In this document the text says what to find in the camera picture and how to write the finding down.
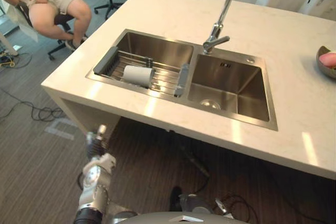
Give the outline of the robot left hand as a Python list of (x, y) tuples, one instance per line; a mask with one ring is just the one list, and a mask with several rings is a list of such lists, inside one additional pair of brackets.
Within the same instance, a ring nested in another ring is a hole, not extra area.
[(101, 124), (96, 132), (87, 132), (87, 158), (92, 160), (94, 157), (100, 157), (107, 152), (107, 143), (104, 139), (107, 126)]

